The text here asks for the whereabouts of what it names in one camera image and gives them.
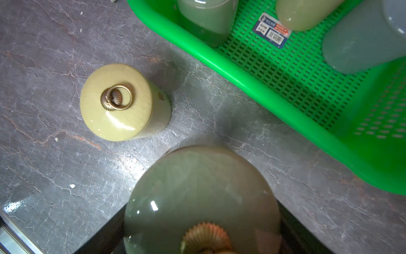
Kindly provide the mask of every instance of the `metal ring pull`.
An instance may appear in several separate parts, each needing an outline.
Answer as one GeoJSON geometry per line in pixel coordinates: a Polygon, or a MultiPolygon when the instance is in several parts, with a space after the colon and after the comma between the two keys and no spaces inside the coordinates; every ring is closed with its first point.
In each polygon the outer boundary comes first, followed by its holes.
{"type": "Polygon", "coordinates": [[[108,111],[126,110],[133,103],[133,94],[128,86],[117,84],[103,91],[100,97],[101,105],[108,111]],[[124,88],[130,94],[130,102],[126,106],[122,106],[123,96],[117,88],[124,88]]]}

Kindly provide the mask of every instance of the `barcode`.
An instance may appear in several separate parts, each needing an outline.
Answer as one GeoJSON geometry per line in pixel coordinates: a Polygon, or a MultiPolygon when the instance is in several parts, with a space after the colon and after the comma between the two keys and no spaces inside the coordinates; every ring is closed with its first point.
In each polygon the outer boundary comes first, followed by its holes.
{"type": "Polygon", "coordinates": [[[279,34],[269,31],[269,33],[266,35],[269,39],[273,40],[276,42],[278,45],[280,45],[283,42],[284,37],[280,36],[279,34]]]}

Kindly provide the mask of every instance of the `grey marble countertop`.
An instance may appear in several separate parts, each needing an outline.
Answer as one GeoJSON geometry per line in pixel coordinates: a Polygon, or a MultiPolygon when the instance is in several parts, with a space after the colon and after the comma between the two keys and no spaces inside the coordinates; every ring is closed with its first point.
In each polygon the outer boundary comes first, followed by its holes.
{"type": "Polygon", "coordinates": [[[72,253],[183,138],[216,132],[336,253],[404,253],[406,197],[358,179],[237,87],[148,29],[124,0],[0,2],[0,204],[45,252],[72,253]],[[79,109],[95,69],[132,65],[169,96],[154,138],[108,142],[79,109]]]}

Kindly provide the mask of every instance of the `green plastic basket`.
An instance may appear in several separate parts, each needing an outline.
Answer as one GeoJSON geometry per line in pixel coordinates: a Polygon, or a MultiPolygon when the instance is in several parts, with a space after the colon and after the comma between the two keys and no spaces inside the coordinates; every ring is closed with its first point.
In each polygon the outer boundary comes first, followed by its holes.
{"type": "Polygon", "coordinates": [[[406,59],[344,75],[324,61],[324,34],[360,0],[278,49],[252,32],[273,0],[240,0],[224,45],[211,48],[179,24],[176,0],[128,0],[152,30],[243,90],[369,184],[406,194],[406,59]]]}

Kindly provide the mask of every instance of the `ceramic jar lid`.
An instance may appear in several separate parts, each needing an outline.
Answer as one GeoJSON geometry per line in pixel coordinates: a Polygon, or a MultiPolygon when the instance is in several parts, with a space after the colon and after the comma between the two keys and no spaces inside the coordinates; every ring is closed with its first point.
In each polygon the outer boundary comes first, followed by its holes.
{"type": "Polygon", "coordinates": [[[124,217],[126,252],[188,253],[181,251],[187,232],[207,223],[226,232],[235,253],[278,252],[279,208],[258,170],[223,147],[179,148],[135,185],[124,217]]]}
{"type": "Polygon", "coordinates": [[[123,141],[136,137],[148,125],[152,97],[148,80],[137,69],[112,63],[95,70],[86,80],[80,111],[97,136],[123,141]]]}

